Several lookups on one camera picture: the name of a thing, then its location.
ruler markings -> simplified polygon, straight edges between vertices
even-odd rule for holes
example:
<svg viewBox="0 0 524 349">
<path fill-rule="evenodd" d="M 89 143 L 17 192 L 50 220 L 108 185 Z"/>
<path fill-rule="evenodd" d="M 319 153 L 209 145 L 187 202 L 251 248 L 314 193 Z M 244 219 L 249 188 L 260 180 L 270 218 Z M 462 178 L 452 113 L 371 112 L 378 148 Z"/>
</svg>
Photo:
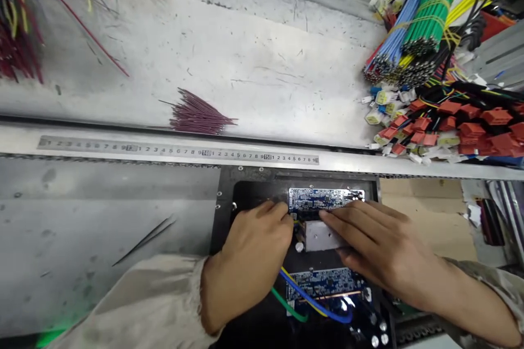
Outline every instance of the ruler markings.
<svg viewBox="0 0 524 349">
<path fill-rule="evenodd" d="M 47 135 L 40 138 L 37 148 L 39 150 L 148 155 L 155 157 L 207 158 L 272 163 L 285 162 L 301 165 L 319 164 L 318 155 L 95 140 Z"/>
</svg>

sleeve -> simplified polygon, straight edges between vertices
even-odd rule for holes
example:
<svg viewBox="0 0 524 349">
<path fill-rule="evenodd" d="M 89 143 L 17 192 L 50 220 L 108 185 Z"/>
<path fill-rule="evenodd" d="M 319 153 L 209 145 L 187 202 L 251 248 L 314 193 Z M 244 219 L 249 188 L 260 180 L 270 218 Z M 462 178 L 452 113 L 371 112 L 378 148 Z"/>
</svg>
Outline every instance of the sleeve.
<svg viewBox="0 0 524 349">
<path fill-rule="evenodd" d="M 477 262 L 455 261 L 448 258 L 446 260 L 469 276 L 492 288 L 508 306 L 517 321 L 520 333 L 524 337 L 524 280 L 522 278 Z M 435 318 L 449 336 L 464 349 L 499 349 L 498 346 L 491 345 L 489 342 L 469 334 L 441 317 L 435 316 Z M 516 349 L 524 349 L 524 340 L 522 345 Z"/>
<path fill-rule="evenodd" d="M 127 271 L 85 320 L 48 349 L 208 348 L 200 322 L 206 258 L 158 255 Z"/>
</svg>

circuit board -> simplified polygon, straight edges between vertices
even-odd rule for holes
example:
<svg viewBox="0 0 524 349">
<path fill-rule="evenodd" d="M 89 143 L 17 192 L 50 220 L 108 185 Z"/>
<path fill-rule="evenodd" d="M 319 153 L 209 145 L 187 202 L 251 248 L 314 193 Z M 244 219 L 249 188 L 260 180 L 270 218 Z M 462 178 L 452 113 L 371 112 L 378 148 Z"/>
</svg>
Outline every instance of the circuit board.
<svg viewBox="0 0 524 349">
<path fill-rule="evenodd" d="M 333 210 L 358 199 L 364 200 L 363 190 L 290 188 L 289 213 L 293 219 L 307 219 L 317 216 L 320 210 Z"/>
<path fill-rule="evenodd" d="M 363 291 L 368 287 L 367 282 L 360 274 L 346 267 L 290 275 L 307 294 L 314 298 Z M 289 284 L 285 296 L 288 301 L 302 298 Z"/>
</svg>

bundle of blue wires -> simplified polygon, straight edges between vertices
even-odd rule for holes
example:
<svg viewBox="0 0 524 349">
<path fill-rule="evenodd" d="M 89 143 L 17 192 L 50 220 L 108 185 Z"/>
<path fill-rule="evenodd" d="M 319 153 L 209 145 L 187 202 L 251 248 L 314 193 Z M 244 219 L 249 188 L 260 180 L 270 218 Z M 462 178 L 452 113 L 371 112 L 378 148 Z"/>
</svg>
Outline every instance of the bundle of blue wires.
<svg viewBox="0 0 524 349">
<path fill-rule="evenodd" d="M 280 275 L 286 280 L 286 282 L 294 290 L 296 290 L 302 297 L 304 297 L 304 299 L 307 300 L 308 303 L 312 304 L 317 309 L 319 309 L 321 312 L 325 313 L 326 316 L 328 316 L 329 318 L 331 318 L 333 320 L 336 320 L 337 322 L 344 323 L 344 324 L 351 323 L 351 321 L 353 320 L 352 307 L 349 306 L 349 304 L 348 304 L 348 311 L 349 311 L 348 315 L 344 315 L 344 316 L 337 315 L 336 313 L 331 312 L 330 310 L 328 310 L 328 309 L 324 308 L 323 306 L 321 306 L 317 301 L 315 301 L 300 286 L 298 286 L 298 284 L 295 281 L 293 281 L 293 279 L 291 279 L 291 277 L 286 275 L 286 273 L 282 269 L 280 270 Z"/>
<path fill-rule="evenodd" d="M 388 69 L 394 70 L 402 57 L 402 43 L 406 36 L 409 22 L 415 16 L 416 11 L 419 8 L 420 0 L 406 0 L 402 11 L 400 12 L 395 25 L 392 28 L 391 33 L 388 35 L 378 52 L 376 53 L 373 61 L 371 61 L 366 71 L 375 65 L 376 61 L 386 61 Z"/>
</svg>

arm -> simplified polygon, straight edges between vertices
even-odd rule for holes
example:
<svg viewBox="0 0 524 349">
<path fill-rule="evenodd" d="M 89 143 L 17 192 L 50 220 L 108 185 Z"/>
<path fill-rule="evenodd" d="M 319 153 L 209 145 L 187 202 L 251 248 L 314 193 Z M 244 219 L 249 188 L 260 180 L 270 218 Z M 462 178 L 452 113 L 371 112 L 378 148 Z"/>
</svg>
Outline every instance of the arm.
<svg viewBox="0 0 524 349">
<path fill-rule="evenodd" d="M 522 347 L 524 282 L 519 278 L 512 276 L 516 285 L 508 283 L 509 296 L 490 285 L 487 274 L 473 278 L 434 255 L 407 216 L 379 203 L 355 201 L 320 217 L 357 251 L 340 251 L 350 269 L 493 345 Z"/>
<path fill-rule="evenodd" d="M 209 347 L 271 290 L 293 235 L 287 212 L 271 201 L 240 212 L 210 258 L 158 255 L 136 264 L 47 349 Z"/>
</svg>

